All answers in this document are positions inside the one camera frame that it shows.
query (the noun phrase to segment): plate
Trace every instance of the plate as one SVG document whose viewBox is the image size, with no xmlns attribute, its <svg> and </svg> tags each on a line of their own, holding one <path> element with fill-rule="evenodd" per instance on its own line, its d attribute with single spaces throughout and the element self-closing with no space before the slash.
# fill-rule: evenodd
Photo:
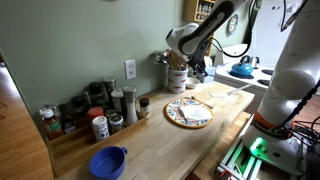
<svg viewBox="0 0 320 180">
<path fill-rule="evenodd" d="M 234 14 L 230 18 L 228 26 L 227 26 L 227 33 L 229 36 L 232 35 L 236 31 L 237 25 L 238 25 L 238 14 Z"/>
<path fill-rule="evenodd" d="M 177 99 L 177 100 L 171 101 L 170 103 L 168 103 L 166 105 L 165 112 L 166 112 L 167 117 L 171 121 L 173 121 L 174 123 L 176 123 L 180 126 L 183 126 L 183 127 L 202 128 L 202 127 L 207 126 L 209 123 L 211 123 L 212 118 L 211 119 L 204 119 L 201 121 L 187 121 L 187 120 L 185 120 L 184 117 L 180 114 L 179 107 L 180 106 L 191 106 L 191 105 L 201 106 L 201 107 L 205 108 L 207 111 L 209 111 L 213 116 L 211 109 L 207 105 L 202 104 L 200 101 L 197 101 L 194 99 L 187 99 L 187 98 Z"/>
</svg>

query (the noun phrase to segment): white robotic arm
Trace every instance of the white robotic arm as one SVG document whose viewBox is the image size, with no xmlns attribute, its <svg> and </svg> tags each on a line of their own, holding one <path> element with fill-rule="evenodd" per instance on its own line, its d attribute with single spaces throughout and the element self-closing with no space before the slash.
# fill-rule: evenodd
<svg viewBox="0 0 320 180">
<path fill-rule="evenodd" d="M 299 113 L 306 100 L 319 87 L 318 2 L 304 0 L 301 7 L 306 7 L 302 11 L 300 8 L 289 18 L 284 28 L 281 27 L 281 30 L 285 29 L 297 18 L 278 60 L 270 87 L 254 115 L 253 124 L 242 136 L 244 145 L 250 149 L 253 156 L 297 176 L 305 172 L 301 166 L 305 159 L 302 142 L 290 135 L 287 136 L 286 132 L 289 130 L 284 127 L 289 125 L 293 116 Z M 166 38 L 168 45 L 193 69 L 197 69 L 202 59 L 194 59 L 195 54 L 201 51 L 210 34 L 243 3 L 243 0 L 217 0 L 213 12 L 199 26 L 191 23 L 182 28 L 172 29 Z"/>
<path fill-rule="evenodd" d="M 172 29 L 166 37 L 167 44 L 197 73 L 205 73 L 200 65 L 202 59 L 194 58 L 196 53 L 205 53 L 210 35 L 244 2 L 245 0 L 216 0 L 212 13 L 203 23 L 190 23 Z"/>
</svg>

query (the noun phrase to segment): wooden cabinet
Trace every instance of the wooden cabinet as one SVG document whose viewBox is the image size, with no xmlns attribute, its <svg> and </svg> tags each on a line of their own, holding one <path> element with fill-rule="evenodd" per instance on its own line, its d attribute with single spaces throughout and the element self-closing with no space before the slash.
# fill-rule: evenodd
<svg viewBox="0 0 320 180">
<path fill-rule="evenodd" d="M 185 0 L 184 20 L 202 22 L 210 14 L 215 1 L 211 0 Z"/>
</svg>

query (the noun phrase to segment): electrical outlet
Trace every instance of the electrical outlet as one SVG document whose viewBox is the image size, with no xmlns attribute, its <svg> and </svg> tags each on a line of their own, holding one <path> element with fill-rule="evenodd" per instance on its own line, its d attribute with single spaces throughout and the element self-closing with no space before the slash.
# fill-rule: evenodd
<svg viewBox="0 0 320 180">
<path fill-rule="evenodd" d="M 136 73 L 136 60 L 135 59 L 130 59 L 124 61 L 124 67 L 126 70 L 126 79 L 133 79 L 137 76 Z"/>
</svg>

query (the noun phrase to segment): wooden countertop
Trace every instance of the wooden countertop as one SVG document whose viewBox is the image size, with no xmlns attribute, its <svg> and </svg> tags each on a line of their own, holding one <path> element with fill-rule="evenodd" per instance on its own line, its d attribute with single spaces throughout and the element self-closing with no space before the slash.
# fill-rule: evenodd
<svg viewBox="0 0 320 180">
<path fill-rule="evenodd" d="M 144 95 L 150 99 L 151 118 L 147 126 L 116 144 L 126 147 L 125 170 L 120 179 L 184 179 L 218 141 L 222 132 L 249 105 L 254 95 L 238 91 L 228 98 L 212 98 L 210 92 L 227 92 L 233 87 L 205 83 L 182 94 L 159 90 Z M 192 94 L 214 106 L 214 119 L 207 127 L 186 129 L 169 121 L 164 107 L 172 100 Z M 57 179 L 93 179 L 86 161 Z"/>
</svg>

